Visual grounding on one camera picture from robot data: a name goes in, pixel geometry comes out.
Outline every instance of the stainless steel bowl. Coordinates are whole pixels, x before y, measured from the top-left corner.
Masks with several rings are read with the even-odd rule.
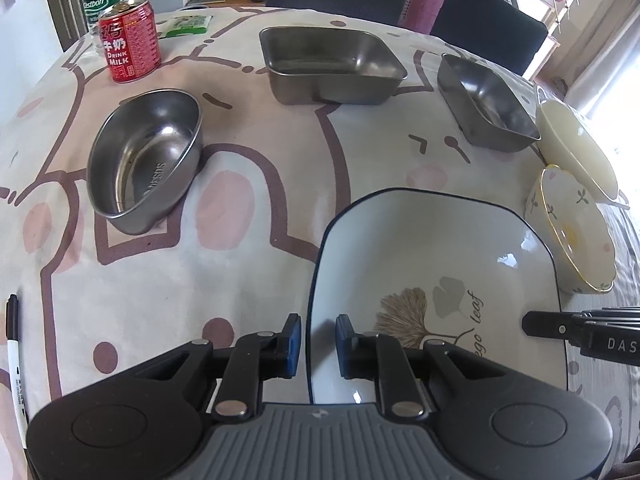
[[[348,28],[270,27],[260,32],[274,97],[284,105],[375,105],[406,70],[379,37]]]
[[[438,85],[469,143],[500,152],[519,152],[540,140],[527,111],[490,68],[444,54]]]
[[[104,122],[89,154],[95,211],[129,235],[149,231],[189,188],[202,136],[200,105],[176,89],[140,94]]]

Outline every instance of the gold rim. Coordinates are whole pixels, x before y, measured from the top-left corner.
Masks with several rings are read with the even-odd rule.
[[[583,280],[583,282],[586,283],[588,286],[590,286],[595,292],[610,292],[611,289],[613,288],[613,282],[615,281],[616,277],[618,276],[618,268],[616,267],[616,246],[613,243],[613,240],[611,238],[611,234],[609,233],[609,226],[607,225],[607,221],[604,220],[604,217],[602,218],[604,220],[605,227],[607,228],[607,236],[609,236],[609,241],[611,243],[611,247],[613,248],[613,279],[611,280],[611,284],[609,285],[609,288],[599,288],[597,286],[591,285],[589,280],[587,280],[582,275],[582,273],[580,272],[580,269],[578,269],[578,267],[575,265],[574,260],[566,252],[566,249],[564,248],[564,245],[562,244],[562,240],[560,239],[560,235],[558,234],[558,231],[556,230],[553,222],[551,221],[551,218],[549,218],[549,213],[546,212],[546,199],[545,199],[545,193],[544,193],[544,191],[542,191],[542,179],[545,176],[545,171],[547,171],[547,170],[560,170],[560,171],[563,171],[564,173],[568,173],[569,175],[571,175],[571,177],[574,180],[575,180],[575,177],[569,171],[563,170],[562,168],[560,168],[560,166],[556,166],[555,164],[549,164],[544,170],[542,170],[542,173],[540,173],[540,179],[539,179],[539,183],[538,183],[538,190],[540,191],[540,197],[542,198],[542,205],[545,208],[544,215],[545,215],[546,221],[549,222],[549,225],[551,226],[551,230],[553,231],[554,235],[556,236],[556,240],[560,244],[560,247],[562,248],[562,252],[564,253],[564,256],[566,256],[566,258],[569,260],[569,263],[571,263],[572,267],[575,269],[575,272],[577,272],[578,276],[580,276],[580,279]]]

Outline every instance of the tablecloth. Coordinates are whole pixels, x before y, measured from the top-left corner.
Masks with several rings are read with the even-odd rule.
[[[32,416],[60,395],[188,340],[226,347],[245,333],[277,331],[289,312],[304,317],[325,227],[370,192],[440,190],[521,215],[544,167],[536,148],[507,154],[466,142],[436,74],[441,54],[469,54],[437,38],[311,10],[197,12],[212,15],[207,34],[161,40],[162,66],[124,85],[111,80],[87,39],[79,41],[0,132],[0,297],[21,298]],[[258,41],[273,25],[372,32],[408,77],[376,107],[280,105]],[[529,82],[478,62],[496,70],[535,117]],[[205,147],[185,198],[151,232],[132,237],[94,214],[86,161],[108,114],[153,88],[181,88],[199,99]],[[562,295],[565,310],[639,303],[640,223],[630,200],[629,212],[601,208],[616,245],[613,291]],[[639,440],[638,369],[584,358],[569,346],[567,359],[568,389],[607,414],[614,429],[609,465],[620,462]],[[264,394],[308,402],[304,359],[289,384],[268,381]],[[0,405],[0,478],[23,479],[4,349]]]

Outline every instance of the kitchen cabinet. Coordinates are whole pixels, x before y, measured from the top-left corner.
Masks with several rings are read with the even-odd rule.
[[[60,45],[68,49],[87,32],[81,0],[47,0]]]

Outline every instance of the white square plate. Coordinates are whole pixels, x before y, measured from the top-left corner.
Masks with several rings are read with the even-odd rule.
[[[566,389],[564,342],[525,335],[529,310],[558,312],[558,285],[551,254],[516,213],[424,190],[373,193],[322,240],[307,313],[312,399],[375,400],[371,382],[340,376],[338,314],[359,333],[385,332],[414,348],[443,339]]]

